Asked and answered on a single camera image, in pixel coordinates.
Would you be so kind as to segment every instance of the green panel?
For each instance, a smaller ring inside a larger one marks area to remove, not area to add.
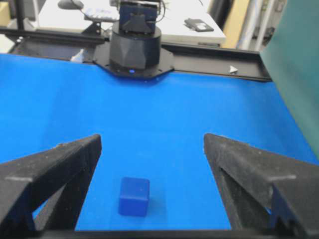
[[[281,23],[261,55],[319,158],[319,0],[288,0]]]

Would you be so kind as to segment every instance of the cable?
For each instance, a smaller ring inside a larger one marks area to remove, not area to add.
[[[164,19],[165,14],[166,14],[166,5],[165,5],[164,0],[160,0],[160,2],[163,4],[163,8],[164,8],[164,13],[163,13],[161,19],[157,20],[157,21],[147,21],[147,23],[157,23],[157,22],[160,22],[160,21],[162,21]]]
[[[81,9],[77,4],[75,4],[75,2],[74,2],[73,0],[71,0],[71,2],[73,3],[73,5],[74,5],[87,19],[89,19],[89,20],[92,21],[92,22],[95,22],[95,20],[92,19],[91,17],[89,17],[87,14],[85,14],[85,12],[82,11],[82,9]]]
[[[161,17],[161,19],[158,20],[158,21],[156,21],[156,22],[162,21],[162,20],[164,19],[164,17],[165,17],[165,14],[166,14],[166,5],[165,5],[165,2],[164,2],[164,0],[160,0],[160,1],[161,1],[161,3],[163,4],[164,13],[163,13],[163,16]]]

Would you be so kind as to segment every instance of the blue surface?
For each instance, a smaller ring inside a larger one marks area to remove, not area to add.
[[[14,55],[0,55],[0,71],[2,162],[102,136],[78,230],[230,228],[204,155],[207,132],[317,163],[273,83],[183,73],[137,83]],[[125,176],[151,181],[147,217],[118,214]]]
[[[125,177],[121,182],[119,214],[145,217],[150,199],[150,181]]]

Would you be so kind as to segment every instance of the white desk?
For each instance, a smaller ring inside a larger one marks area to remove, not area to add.
[[[84,20],[83,14],[78,10],[62,10],[57,4],[59,0],[47,0],[39,14],[39,28],[57,31],[82,32],[91,22]],[[109,6],[108,0],[82,0],[87,8],[105,8]],[[198,0],[171,0],[168,1],[165,18],[157,23],[162,31],[162,42],[177,42],[185,44],[223,43],[226,36],[206,13]],[[184,25],[187,18],[202,19],[214,28],[213,32],[196,32]],[[111,23],[103,23],[104,29]]]

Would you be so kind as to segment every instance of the computer mouse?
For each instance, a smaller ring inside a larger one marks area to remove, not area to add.
[[[65,10],[79,10],[84,8],[84,4],[79,0],[60,0],[58,6]]]

